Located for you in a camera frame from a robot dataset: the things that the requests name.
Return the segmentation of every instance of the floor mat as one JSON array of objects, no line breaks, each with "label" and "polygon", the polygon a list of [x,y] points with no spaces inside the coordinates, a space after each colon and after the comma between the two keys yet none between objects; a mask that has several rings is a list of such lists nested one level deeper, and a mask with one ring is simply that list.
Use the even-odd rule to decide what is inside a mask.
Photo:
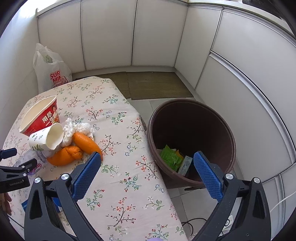
[{"label": "floor mat", "polygon": [[100,78],[112,79],[114,84],[127,99],[131,97],[129,88],[128,88],[128,76],[126,72],[117,72],[111,74],[101,74],[97,75]]},{"label": "floor mat", "polygon": [[127,72],[127,76],[133,100],[192,97],[190,91],[173,72]]}]

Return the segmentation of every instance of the brown trash can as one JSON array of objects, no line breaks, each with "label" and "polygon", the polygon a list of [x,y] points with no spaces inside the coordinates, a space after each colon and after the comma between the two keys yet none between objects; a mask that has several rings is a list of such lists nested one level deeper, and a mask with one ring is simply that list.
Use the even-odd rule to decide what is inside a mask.
[{"label": "brown trash can", "polygon": [[205,186],[193,164],[183,177],[162,160],[157,149],[166,145],[192,158],[201,150],[224,173],[234,165],[236,146],[229,126],[217,112],[195,100],[174,99],[160,105],[149,120],[147,140],[168,189]]}]

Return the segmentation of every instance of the floral tablecloth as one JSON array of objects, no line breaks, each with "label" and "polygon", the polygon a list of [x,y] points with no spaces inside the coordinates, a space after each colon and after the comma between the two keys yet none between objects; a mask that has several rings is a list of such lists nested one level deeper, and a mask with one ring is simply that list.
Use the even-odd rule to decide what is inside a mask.
[{"label": "floral tablecloth", "polygon": [[[16,147],[15,157],[3,160],[12,166],[28,149],[28,137],[19,133],[24,114],[37,101],[57,95],[62,125],[68,117],[75,122],[88,122],[95,129],[95,142],[103,151],[103,163],[85,197],[78,205],[104,240],[187,240],[162,177],[151,156],[138,112],[124,98],[110,79],[87,77],[46,91],[30,99],[13,124],[5,148]],[[46,163],[30,176],[44,180],[57,179],[85,162],[88,155],[65,167]],[[28,198],[29,188],[13,191],[12,218],[24,226],[25,212],[21,203]],[[73,231],[61,212],[67,232]],[[24,236],[21,227],[13,223]]]}]

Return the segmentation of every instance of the textured blue pad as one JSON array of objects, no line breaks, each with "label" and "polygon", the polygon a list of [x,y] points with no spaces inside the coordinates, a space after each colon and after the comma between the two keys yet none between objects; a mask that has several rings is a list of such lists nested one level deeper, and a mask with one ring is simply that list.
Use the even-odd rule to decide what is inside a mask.
[{"label": "textured blue pad", "polygon": [[222,183],[219,178],[199,152],[194,154],[193,163],[211,197],[220,202],[223,198],[223,193]]},{"label": "textured blue pad", "polygon": [[96,176],[101,166],[101,156],[99,153],[95,153],[73,183],[72,198],[77,202],[84,198],[92,180]]}]

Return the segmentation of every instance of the paper cup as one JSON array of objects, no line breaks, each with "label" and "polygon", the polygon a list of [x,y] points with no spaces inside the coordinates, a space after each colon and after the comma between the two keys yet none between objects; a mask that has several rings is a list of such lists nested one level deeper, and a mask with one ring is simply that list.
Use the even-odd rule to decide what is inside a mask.
[{"label": "paper cup", "polygon": [[29,146],[33,151],[54,150],[62,142],[64,130],[60,123],[55,123],[45,129],[30,135]]},{"label": "paper cup", "polygon": [[20,133],[30,136],[57,122],[59,123],[57,96],[50,96],[38,101],[29,109],[20,124]]}]

